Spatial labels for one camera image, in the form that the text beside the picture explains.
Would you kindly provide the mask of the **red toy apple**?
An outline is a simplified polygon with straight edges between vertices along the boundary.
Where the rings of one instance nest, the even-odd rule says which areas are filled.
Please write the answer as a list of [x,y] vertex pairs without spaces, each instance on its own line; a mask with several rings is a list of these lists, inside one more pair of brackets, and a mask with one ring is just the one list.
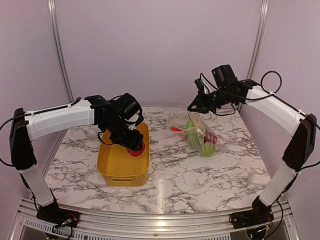
[[127,149],[127,152],[133,157],[138,157],[145,151],[145,148],[146,148],[146,144],[143,141],[142,144],[141,144],[141,149],[140,150],[134,151],[132,149]]

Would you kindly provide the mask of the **clear zip top bag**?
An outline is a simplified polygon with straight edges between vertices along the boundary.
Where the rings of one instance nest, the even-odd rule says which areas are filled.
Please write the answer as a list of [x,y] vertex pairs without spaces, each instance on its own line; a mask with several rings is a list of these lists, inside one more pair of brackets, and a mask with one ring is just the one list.
[[199,113],[187,110],[189,104],[188,101],[183,101],[169,109],[167,129],[178,135],[202,156],[211,157],[218,150],[218,136],[202,120]]

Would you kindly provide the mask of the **light green toy apple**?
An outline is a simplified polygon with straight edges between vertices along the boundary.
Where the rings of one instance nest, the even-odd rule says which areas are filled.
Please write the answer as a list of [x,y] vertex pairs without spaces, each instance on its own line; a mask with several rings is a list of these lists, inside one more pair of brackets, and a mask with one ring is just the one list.
[[189,119],[187,122],[186,122],[186,128],[189,129],[189,128],[195,128],[196,127],[196,124],[195,122],[192,120],[192,119]]

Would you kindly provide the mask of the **yellow plastic basket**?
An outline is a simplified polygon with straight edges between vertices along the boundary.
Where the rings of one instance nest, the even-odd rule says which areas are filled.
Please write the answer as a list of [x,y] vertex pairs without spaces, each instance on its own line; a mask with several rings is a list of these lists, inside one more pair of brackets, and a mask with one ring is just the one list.
[[137,130],[143,135],[141,151],[131,151],[118,144],[111,144],[110,133],[102,135],[99,147],[97,171],[109,186],[139,187],[148,179],[150,164],[150,132],[146,123],[142,122]]

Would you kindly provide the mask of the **green toy bitter gourd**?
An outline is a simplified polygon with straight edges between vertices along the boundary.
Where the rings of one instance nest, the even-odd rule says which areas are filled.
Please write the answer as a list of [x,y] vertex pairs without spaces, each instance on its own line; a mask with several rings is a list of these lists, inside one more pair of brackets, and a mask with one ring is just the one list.
[[196,127],[191,127],[187,129],[187,141],[191,146],[197,144],[198,132]]

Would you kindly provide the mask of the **orange toy carrot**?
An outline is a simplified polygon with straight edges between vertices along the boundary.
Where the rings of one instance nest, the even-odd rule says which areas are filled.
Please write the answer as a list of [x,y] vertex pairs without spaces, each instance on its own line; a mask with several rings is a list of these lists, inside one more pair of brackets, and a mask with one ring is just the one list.
[[188,139],[188,135],[187,135],[185,132],[183,132],[182,129],[179,129],[179,128],[177,128],[177,127],[171,126],[171,127],[170,127],[170,130],[171,130],[172,132],[178,134],[178,136],[179,136],[181,139],[183,139],[184,141],[186,141],[186,140]]

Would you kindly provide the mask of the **red toy tomato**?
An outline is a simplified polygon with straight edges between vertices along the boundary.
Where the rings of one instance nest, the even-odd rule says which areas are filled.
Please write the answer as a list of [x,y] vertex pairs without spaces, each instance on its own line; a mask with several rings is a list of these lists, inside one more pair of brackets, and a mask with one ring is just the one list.
[[205,143],[212,143],[214,145],[218,142],[218,137],[212,132],[206,132],[203,139]]

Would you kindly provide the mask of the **yellow toy lemon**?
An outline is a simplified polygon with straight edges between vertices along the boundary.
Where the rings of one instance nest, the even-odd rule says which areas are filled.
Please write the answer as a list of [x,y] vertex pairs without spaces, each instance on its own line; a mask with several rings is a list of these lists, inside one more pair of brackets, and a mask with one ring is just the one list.
[[193,125],[195,126],[195,127],[198,127],[199,126],[199,121],[198,120],[192,120],[192,122],[193,122]]

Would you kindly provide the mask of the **green toy grapes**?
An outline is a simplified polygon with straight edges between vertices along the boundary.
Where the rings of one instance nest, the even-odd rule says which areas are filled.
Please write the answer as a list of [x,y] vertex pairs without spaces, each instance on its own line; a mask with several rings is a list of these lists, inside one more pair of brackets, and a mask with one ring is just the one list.
[[202,150],[204,145],[204,138],[202,135],[197,135],[197,136],[198,136],[198,139],[197,139],[196,145],[191,145],[191,147],[197,150]]

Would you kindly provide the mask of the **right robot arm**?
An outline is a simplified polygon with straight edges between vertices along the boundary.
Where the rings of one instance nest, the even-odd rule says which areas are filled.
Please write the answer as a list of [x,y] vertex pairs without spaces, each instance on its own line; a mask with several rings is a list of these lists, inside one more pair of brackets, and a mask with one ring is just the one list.
[[317,118],[289,106],[274,93],[266,92],[251,80],[222,83],[218,90],[205,93],[200,79],[195,80],[197,96],[187,107],[190,112],[215,113],[227,104],[243,103],[264,113],[291,136],[282,163],[262,193],[255,198],[252,209],[234,212],[229,221],[234,229],[247,228],[274,220],[272,205],[290,189],[315,148]]

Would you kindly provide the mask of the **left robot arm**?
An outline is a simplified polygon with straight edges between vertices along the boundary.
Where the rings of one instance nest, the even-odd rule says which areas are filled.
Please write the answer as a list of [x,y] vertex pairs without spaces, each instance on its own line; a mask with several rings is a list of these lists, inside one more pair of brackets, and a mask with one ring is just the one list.
[[109,132],[112,144],[138,152],[143,135],[135,128],[144,120],[138,101],[129,93],[106,100],[100,95],[77,98],[73,103],[42,110],[15,110],[9,135],[11,163],[32,193],[36,217],[56,228],[78,224],[77,211],[60,208],[37,164],[32,142],[49,134],[73,127],[94,125],[99,133]]

